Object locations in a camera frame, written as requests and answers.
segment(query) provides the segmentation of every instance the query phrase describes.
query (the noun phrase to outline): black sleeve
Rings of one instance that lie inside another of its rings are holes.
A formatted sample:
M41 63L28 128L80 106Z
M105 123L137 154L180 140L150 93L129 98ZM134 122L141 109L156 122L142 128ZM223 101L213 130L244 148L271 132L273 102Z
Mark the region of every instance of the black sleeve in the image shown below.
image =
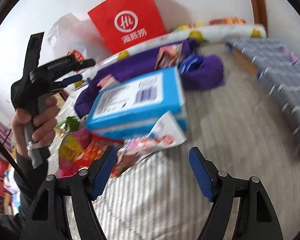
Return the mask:
M23 171L25 176L27 177L30 187L32 190L27 187L27 185L23 182L19 174L14 172L14 179L16 184L20 189L20 206L19 213L15 216L11 215L2 215L0 217L0 223L5 230L9 230L14 235L17 235L18 238L21 235L22 228L24 226L25 220L28 217L28 212L32 201L35 195L38 193L38 190L43 182L43 180L47 176L48 172L48 161L44 161L39 167L34 169L31 164L31 160L22 157L17 154L17 164L20 169Z

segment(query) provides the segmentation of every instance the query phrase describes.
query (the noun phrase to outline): screw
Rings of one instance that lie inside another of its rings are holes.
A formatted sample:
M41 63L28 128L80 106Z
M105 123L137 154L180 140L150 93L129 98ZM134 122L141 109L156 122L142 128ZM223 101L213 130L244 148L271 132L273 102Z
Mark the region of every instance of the screw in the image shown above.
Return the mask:
M87 175L88 171L86 169L79 170L79 175L84 176Z
M226 173L226 171L219 171L218 174L221 176L221 177L226 177L228 175L228 173Z
M47 181L52 181L54 179L54 175L50 174L46 177Z
M260 179L258 177L252 177L251 180L254 182L254 183L258 183L260 181Z

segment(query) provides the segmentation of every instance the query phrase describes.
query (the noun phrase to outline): purple cloth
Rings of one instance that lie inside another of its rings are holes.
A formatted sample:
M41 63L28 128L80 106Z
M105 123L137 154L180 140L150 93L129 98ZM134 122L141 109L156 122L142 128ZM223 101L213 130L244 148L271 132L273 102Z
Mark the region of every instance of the purple cloth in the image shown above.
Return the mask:
M181 54L189 56L199 46L199 43L192 38L183 42ZM117 81L123 82L142 74L154 71L160 47L150 49L100 69L96 76L88 81L88 88L81 92L74 109L80 118L87 115L99 94L100 87L97 84L101 79L111 74ZM198 70L183 73L182 84L185 90L209 90L223 85L223 65L221 60L215 56L206 56Z
M223 64L217 55L204 56L198 69L180 76L184 90L209 90L224 85Z

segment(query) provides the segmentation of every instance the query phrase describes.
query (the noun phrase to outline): human hand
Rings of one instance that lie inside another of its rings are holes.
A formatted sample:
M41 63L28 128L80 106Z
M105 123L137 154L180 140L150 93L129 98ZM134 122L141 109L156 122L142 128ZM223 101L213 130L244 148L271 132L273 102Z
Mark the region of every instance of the human hand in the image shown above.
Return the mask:
M34 142L39 142L40 146L49 144L55 137L54 127L57 124L55 119L59 112L57 100L49 97L45 100L47 109L36 116L33 124L39 127L32 135ZM17 152L25 158L29 158L23 125L31 122L31 115L22 108L18 108L12 118L11 129L17 143Z

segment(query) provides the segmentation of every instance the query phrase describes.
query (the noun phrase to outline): gray handle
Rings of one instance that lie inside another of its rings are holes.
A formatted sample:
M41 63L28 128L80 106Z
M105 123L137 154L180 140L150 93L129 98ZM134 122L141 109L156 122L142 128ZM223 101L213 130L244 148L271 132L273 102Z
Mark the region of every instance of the gray handle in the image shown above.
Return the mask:
M49 96L50 96L49 94L42 95L42 96L38 97L37 100L33 100L33 101L29 102L24 107L24 109L26 111L28 111L28 113L31 114L31 116L32 116L31 122L28 124L25 124L23 126L27 145L29 144L29 142L32 142L33 144L36 143L36 142L32 141L32 135L38 129L38 127L35 127L33 125L33 119L34 119L34 117L43 113L47 109L45 100ZM50 152L49 152L48 146L45 146L45 147L42 147L39 149L32 149L31 151L28 151L28 155L31 158L32 166L35 169L38 166L40 166L43 163L43 161L47 160L50 157Z

